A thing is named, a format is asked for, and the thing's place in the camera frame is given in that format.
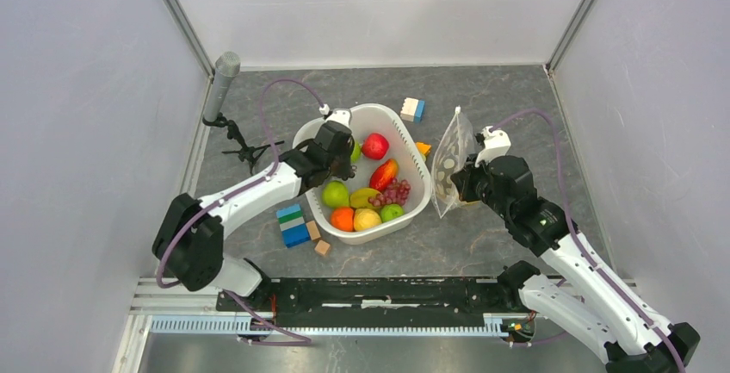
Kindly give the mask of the clear dotted zip bag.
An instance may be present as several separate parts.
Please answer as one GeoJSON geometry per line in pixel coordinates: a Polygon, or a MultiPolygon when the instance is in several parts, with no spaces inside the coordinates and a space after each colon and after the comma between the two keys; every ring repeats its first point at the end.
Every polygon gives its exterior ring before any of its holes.
{"type": "Polygon", "coordinates": [[[441,219],[450,210],[465,204],[459,199],[455,184],[450,177],[465,166],[467,157],[474,153],[474,150],[473,126],[461,111],[461,107],[457,106],[431,159],[431,201],[441,219]]]}

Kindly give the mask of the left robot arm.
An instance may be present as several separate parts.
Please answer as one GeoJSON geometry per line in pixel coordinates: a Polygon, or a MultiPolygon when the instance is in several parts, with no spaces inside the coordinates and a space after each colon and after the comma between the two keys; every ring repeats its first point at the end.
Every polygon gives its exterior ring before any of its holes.
{"type": "Polygon", "coordinates": [[[264,308],[270,287],[249,260],[229,258],[225,239],[268,208],[293,200],[336,177],[355,173],[351,113],[337,110],[324,119],[315,136],[279,155],[263,171],[218,194],[176,196],[152,244],[161,288],[182,285],[195,292],[208,286],[237,295],[249,310],[264,308]]]}

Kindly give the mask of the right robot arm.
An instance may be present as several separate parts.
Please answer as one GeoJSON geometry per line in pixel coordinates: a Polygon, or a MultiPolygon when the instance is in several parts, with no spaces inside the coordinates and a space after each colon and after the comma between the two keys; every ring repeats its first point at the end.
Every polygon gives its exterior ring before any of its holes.
{"type": "Polygon", "coordinates": [[[568,295],[524,261],[499,277],[499,304],[547,316],[589,348],[608,372],[684,372],[699,344],[687,322],[672,323],[616,275],[557,204],[539,196],[522,158],[470,157],[450,178],[462,201],[483,202],[521,246],[572,285],[568,295]]]}

